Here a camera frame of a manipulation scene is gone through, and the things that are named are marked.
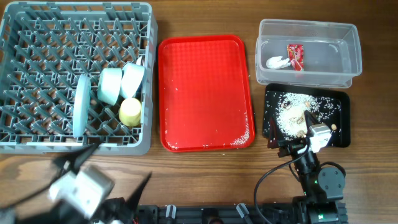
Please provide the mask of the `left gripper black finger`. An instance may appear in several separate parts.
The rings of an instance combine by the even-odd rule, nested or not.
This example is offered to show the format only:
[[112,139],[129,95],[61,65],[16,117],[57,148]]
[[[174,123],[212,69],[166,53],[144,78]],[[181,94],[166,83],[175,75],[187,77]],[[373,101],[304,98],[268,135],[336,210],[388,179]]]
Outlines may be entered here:
[[56,157],[52,163],[63,173],[72,171],[77,174],[80,167],[97,150],[100,144],[100,142],[96,142],[89,146],[85,146],[83,149],[62,154],[61,156]]
[[137,210],[141,195],[152,176],[152,173],[148,173],[142,182],[138,185],[135,191],[126,200],[126,206],[130,211],[135,212]]

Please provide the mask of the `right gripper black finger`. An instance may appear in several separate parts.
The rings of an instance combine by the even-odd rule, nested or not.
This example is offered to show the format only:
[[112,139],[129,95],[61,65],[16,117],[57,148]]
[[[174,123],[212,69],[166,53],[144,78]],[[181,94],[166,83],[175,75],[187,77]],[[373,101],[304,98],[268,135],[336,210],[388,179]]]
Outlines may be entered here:
[[269,119],[269,131],[268,131],[269,141],[279,141],[279,128],[275,122],[274,118]]
[[314,117],[314,115],[311,114],[311,112],[305,110],[303,114],[306,126],[312,126],[319,123],[319,121],[316,119],[316,117]]

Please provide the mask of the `food scraps and rice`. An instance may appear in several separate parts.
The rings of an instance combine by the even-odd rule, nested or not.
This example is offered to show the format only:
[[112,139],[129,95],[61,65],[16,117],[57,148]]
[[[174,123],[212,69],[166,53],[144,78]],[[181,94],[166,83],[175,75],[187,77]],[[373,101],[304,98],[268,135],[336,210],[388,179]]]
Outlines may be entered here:
[[275,122],[285,139],[294,139],[307,132],[304,112],[308,111],[319,123],[333,126],[340,114],[340,102],[325,96],[281,93],[277,97]]

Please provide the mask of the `white napkin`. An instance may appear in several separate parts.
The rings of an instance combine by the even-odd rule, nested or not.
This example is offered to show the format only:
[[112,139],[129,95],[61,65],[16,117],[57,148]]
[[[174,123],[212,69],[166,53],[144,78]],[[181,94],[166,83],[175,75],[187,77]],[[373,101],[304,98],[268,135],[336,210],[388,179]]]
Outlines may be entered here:
[[271,57],[266,61],[266,67],[268,69],[281,69],[290,66],[290,59],[283,59],[282,56]]

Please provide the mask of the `red snack wrapper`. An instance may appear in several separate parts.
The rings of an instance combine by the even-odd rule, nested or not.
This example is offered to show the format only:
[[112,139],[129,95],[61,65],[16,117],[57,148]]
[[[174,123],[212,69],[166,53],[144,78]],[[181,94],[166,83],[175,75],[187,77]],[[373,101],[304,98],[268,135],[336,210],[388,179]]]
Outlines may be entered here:
[[302,44],[289,44],[287,46],[288,58],[290,64],[295,71],[304,71],[303,64],[303,45]]

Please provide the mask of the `light blue plate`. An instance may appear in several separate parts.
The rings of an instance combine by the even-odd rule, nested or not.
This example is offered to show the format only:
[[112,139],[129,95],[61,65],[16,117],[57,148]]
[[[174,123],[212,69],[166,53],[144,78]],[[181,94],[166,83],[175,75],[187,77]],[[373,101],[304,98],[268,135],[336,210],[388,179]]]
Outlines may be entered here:
[[88,109],[90,107],[91,82],[88,76],[80,75],[75,92],[73,105],[73,137],[77,138],[84,134],[88,122]]

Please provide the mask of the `yellow plastic cup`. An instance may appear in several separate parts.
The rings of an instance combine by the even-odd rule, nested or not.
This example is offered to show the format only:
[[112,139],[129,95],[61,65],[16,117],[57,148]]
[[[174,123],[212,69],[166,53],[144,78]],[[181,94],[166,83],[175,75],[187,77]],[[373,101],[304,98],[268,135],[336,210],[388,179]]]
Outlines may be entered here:
[[130,127],[141,123],[141,102],[136,98],[126,98],[119,109],[119,119],[122,124]]

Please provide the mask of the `green bowl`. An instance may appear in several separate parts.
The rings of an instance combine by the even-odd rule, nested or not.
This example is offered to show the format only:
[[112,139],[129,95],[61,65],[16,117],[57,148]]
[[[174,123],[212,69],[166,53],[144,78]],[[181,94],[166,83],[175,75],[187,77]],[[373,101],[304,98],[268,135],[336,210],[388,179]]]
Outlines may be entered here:
[[98,99],[109,105],[115,105],[121,89],[121,80],[121,68],[104,68],[99,76]]

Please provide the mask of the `light blue bowl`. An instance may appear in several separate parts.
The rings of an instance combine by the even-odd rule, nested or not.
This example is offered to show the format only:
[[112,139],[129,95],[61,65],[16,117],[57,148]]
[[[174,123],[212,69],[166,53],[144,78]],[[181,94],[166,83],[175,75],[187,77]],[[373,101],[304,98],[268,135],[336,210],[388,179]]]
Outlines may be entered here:
[[122,69],[121,89],[119,94],[123,98],[132,98],[135,96],[142,79],[145,68],[142,65],[127,63]]

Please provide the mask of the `white plastic spoon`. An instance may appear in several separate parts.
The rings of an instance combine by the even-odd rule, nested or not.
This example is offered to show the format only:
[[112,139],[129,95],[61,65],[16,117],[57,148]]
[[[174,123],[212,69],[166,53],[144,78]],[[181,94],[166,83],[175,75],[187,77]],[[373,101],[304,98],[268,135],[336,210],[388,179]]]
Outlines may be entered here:
[[143,64],[144,64],[144,57],[143,56],[138,57],[136,60],[136,65],[142,66]]

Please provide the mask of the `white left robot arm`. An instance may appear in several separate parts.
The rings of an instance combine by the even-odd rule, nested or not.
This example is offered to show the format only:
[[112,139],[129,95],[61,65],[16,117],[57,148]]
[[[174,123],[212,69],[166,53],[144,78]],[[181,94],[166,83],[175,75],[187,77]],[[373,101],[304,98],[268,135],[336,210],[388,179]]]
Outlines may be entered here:
[[[56,157],[55,177],[42,189],[1,209],[1,223],[134,223],[142,192],[151,178],[148,173],[127,198],[109,198],[114,180],[95,166],[81,166],[97,150],[98,143]],[[21,218],[16,207],[47,192],[55,205],[47,212]]]

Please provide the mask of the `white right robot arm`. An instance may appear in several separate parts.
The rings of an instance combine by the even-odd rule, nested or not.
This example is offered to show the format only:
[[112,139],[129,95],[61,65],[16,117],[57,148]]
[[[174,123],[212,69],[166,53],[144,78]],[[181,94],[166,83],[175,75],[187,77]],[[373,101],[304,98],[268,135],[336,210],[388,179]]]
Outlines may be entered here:
[[317,153],[327,146],[331,129],[309,112],[304,112],[307,132],[293,140],[279,140],[274,118],[269,120],[269,148],[278,156],[290,156],[290,170],[298,178],[303,196],[294,197],[292,210],[296,223],[342,223],[338,202],[343,199],[346,172],[334,162],[321,163]]

